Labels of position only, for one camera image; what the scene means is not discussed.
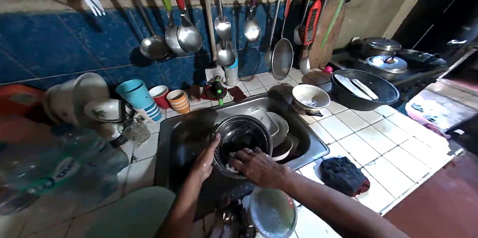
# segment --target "hand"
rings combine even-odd
[[[197,156],[196,162],[191,169],[191,175],[196,176],[201,181],[206,180],[206,178],[211,175],[212,172],[212,161],[214,159],[214,150],[218,147],[219,141],[221,140],[221,135],[216,134],[216,137],[211,142],[208,148],[201,151]]]
[[[291,169],[275,162],[259,148],[236,152],[229,164],[242,172],[249,180],[264,188],[280,189]]]

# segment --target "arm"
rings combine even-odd
[[[345,237],[406,238],[378,213],[344,194],[280,165],[259,149],[243,149],[230,164],[255,184],[284,191]]]
[[[163,224],[156,232],[156,238],[189,237],[194,213],[196,212],[197,198],[204,180],[212,172],[214,149],[218,146],[220,138],[220,135],[216,135],[209,147],[204,149],[197,157],[168,216],[166,216]]]

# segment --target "cutting board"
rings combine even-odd
[[[340,13],[337,16],[337,20],[330,31],[329,37],[324,45],[322,40],[327,32],[327,29],[334,17],[335,11],[340,0],[328,0],[324,10],[321,13],[320,21],[317,27],[317,32],[315,34],[315,40],[312,43],[312,46],[308,50],[310,68],[324,67],[330,61],[332,57],[332,51],[334,50],[335,42],[337,41],[338,34],[340,33],[340,28],[344,22],[345,11],[347,9],[347,4],[344,3],[340,9]]]

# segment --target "red grater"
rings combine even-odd
[[[317,21],[319,20],[320,0],[315,0],[314,4],[309,10],[309,16],[307,17],[307,23],[305,25],[305,41],[303,45],[310,45],[315,39],[315,30],[317,28]]]

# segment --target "blue tile wall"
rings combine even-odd
[[[233,45],[239,51],[240,77],[269,70],[263,56],[275,5],[256,6],[255,17],[262,31],[257,43],[249,43],[244,37],[248,9],[248,5],[239,4],[224,7],[224,15],[232,23]],[[179,25],[179,9],[173,8],[172,13]],[[166,10],[149,7],[146,14],[155,33],[164,35],[169,23]],[[111,86],[129,79],[142,79],[148,87],[167,85],[171,89],[205,84],[204,69],[211,65],[210,45],[215,43],[210,43],[205,11],[192,8],[188,14],[203,37],[203,47],[195,54],[172,55],[164,61],[151,61],[141,55],[141,40],[151,34],[135,8],[107,10],[102,17],[72,11],[0,14],[0,85],[20,83],[46,90],[88,71],[100,74]],[[212,15],[213,20],[218,16],[215,5]],[[281,18],[279,12],[278,30]]]

